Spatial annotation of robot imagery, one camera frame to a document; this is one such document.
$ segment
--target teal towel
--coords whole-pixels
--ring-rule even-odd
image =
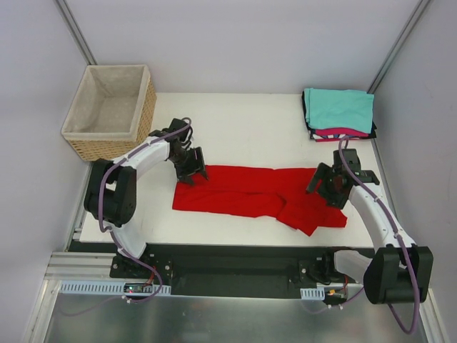
[[[374,95],[364,91],[305,89],[306,122],[312,129],[346,127],[369,134]]]

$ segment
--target white table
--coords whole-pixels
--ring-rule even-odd
[[[188,116],[194,146],[201,146],[206,164],[271,168],[317,167],[333,163],[338,142],[310,141],[301,97],[283,94],[158,94],[152,127],[168,127],[173,118]],[[362,168],[380,173],[370,141],[352,141]],[[319,227],[311,237],[271,217],[244,218],[226,214],[171,209],[176,186],[173,164],[164,162],[145,174],[137,186],[141,230],[150,243],[234,244],[251,246],[372,247],[356,210],[348,203],[343,229]],[[80,240],[111,242],[98,222],[86,215]]]

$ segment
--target wicker basket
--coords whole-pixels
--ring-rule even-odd
[[[146,65],[88,66],[62,135],[84,161],[121,156],[148,136],[156,99]]]

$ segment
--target white wall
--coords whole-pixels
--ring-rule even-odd
[[[418,0],[68,0],[99,64],[158,91],[368,89]]]
[[[19,342],[87,165],[60,135],[85,63],[53,1],[0,6],[0,342]]]
[[[435,257],[432,287],[457,342],[457,1],[436,0],[375,95],[378,145],[402,225]]]

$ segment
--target red cloth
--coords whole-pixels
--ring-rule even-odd
[[[318,194],[305,190],[315,169],[267,169],[206,166],[209,181],[194,175],[194,186],[179,182],[173,209],[274,217],[311,236],[317,227],[345,227],[339,209],[326,206]]]

